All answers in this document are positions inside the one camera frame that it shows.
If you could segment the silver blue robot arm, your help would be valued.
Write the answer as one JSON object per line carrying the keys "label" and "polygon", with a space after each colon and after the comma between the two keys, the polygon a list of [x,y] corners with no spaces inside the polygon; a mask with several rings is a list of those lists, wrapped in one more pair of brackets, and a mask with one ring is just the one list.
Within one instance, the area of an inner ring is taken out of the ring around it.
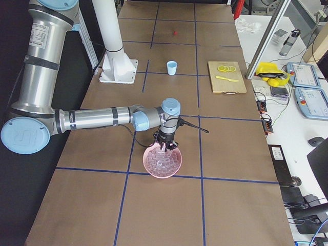
{"label": "silver blue robot arm", "polygon": [[1,140],[7,149],[33,154],[43,149],[52,135],[126,124],[132,124],[136,131],[156,127],[155,142],[164,150],[177,148],[174,135],[180,124],[180,103],[174,98],[165,99],[156,108],[134,105],[93,110],[53,109],[65,36],[79,23],[79,2],[30,1],[29,13],[33,25],[20,96],[10,106],[1,130]]}

